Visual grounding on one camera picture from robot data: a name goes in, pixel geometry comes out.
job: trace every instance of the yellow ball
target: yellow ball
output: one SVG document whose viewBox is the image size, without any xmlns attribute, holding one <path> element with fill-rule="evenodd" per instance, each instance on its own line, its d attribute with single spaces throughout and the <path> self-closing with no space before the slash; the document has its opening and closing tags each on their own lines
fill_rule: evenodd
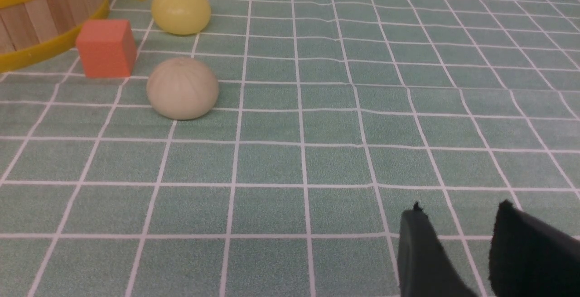
<svg viewBox="0 0 580 297">
<path fill-rule="evenodd" d="M 207 26 L 212 10 L 208 0 L 153 0 L 151 14 L 163 31 L 191 35 Z"/>
</svg>

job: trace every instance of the orange wooden block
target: orange wooden block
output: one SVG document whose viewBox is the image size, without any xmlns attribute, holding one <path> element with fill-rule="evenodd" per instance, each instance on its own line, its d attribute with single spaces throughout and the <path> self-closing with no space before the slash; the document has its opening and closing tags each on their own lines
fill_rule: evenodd
<svg viewBox="0 0 580 297">
<path fill-rule="evenodd" d="M 130 77 L 137 58 L 129 20 L 86 21 L 77 49 L 88 78 Z"/>
</svg>

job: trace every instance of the wooden basket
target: wooden basket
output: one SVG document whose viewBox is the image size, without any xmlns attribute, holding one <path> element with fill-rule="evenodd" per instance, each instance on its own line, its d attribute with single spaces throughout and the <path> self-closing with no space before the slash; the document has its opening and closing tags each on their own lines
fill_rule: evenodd
<svg viewBox="0 0 580 297">
<path fill-rule="evenodd" d="M 108 12 L 108 0 L 0 0 L 0 72 L 68 51 L 85 21 Z"/>
</svg>

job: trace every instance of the table surface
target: table surface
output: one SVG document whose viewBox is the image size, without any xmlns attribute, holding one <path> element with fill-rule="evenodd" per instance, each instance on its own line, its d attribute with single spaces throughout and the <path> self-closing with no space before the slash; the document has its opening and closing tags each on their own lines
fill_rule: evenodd
<svg viewBox="0 0 580 297">
<path fill-rule="evenodd" d="M 0 74 L 0 295 L 395 296 L 415 201 L 478 295 L 498 203 L 580 235 L 577 0 L 209 0 L 176 37 L 111 0 L 133 76 Z M 175 122 L 159 62 L 220 79 Z"/>
</svg>

